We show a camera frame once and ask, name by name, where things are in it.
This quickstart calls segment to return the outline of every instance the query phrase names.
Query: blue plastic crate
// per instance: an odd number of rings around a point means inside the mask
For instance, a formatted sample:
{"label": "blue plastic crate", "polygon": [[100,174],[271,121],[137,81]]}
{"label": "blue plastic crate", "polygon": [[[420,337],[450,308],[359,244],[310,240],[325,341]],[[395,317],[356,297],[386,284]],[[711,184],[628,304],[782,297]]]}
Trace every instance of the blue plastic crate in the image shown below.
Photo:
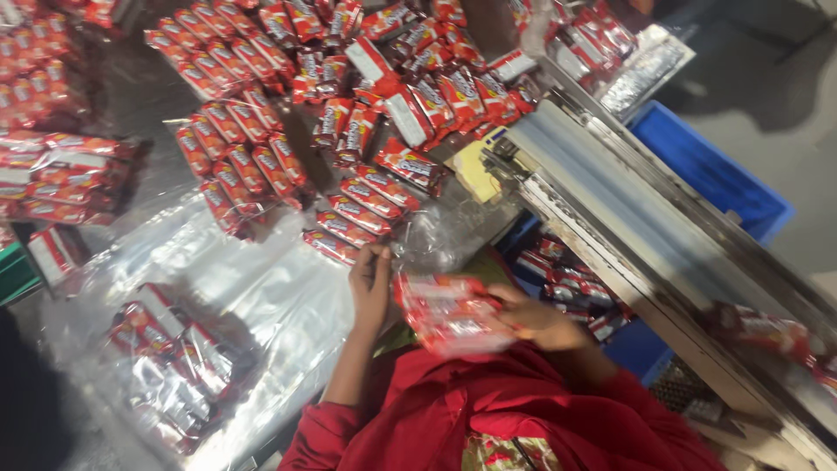
{"label": "blue plastic crate", "polygon": [[768,244],[796,213],[793,206],[676,114],[650,101],[629,129],[722,213],[733,210],[753,239]]}

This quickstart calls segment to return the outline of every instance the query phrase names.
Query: worker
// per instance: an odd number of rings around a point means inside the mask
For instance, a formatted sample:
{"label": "worker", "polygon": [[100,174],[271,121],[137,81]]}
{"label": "worker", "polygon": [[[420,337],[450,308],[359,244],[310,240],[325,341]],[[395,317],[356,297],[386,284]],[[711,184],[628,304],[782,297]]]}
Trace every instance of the worker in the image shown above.
{"label": "worker", "polygon": [[412,345],[373,361],[391,258],[361,250],[354,326],[279,471],[725,469],[573,321],[507,285],[488,287],[524,339],[506,351],[442,359]]}

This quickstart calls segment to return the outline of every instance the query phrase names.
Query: red clothing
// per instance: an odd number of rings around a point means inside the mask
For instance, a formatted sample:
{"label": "red clothing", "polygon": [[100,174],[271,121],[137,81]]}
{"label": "red clothing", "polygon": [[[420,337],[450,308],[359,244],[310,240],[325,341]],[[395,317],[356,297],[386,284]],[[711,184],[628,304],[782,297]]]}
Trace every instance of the red clothing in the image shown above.
{"label": "red clothing", "polygon": [[628,371],[574,395],[522,342],[455,360],[412,348],[373,369],[369,389],[380,397],[368,412],[308,406],[280,471],[460,471],[470,432],[545,438],[566,471],[725,469]]}

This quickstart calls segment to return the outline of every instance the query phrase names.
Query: concrete floor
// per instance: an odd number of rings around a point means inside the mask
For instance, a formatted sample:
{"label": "concrete floor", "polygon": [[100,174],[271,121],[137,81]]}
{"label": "concrete floor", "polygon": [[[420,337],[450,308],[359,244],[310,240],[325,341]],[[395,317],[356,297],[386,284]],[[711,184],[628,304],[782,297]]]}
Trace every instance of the concrete floor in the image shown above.
{"label": "concrete floor", "polygon": [[[837,271],[837,31],[776,64],[825,17],[810,0],[729,2],[656,97],[797,210],[770,246],[805,276]],[[821,0],[837,15],[837,0]]]}

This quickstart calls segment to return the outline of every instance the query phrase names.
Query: person's hand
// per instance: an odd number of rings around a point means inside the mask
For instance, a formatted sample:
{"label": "person's hand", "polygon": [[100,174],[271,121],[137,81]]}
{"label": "person's hand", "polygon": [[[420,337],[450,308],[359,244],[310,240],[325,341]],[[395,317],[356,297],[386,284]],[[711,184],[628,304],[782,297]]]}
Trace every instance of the person's hand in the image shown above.
{"label": "person's hand", "polygon": [[518,339],[531,340],[546,351],[579,349],[594,344],[589,335],[561,311],[539,303],[513,287],[492,284],[487,291],[502,300],[500,321],[514,329]]}
{"label": "person's hand", "polygon": [[389,247],[366,244],[349,273],[355,301],[355,330],[377,336],[387,315],[389,271],[393,258]]}

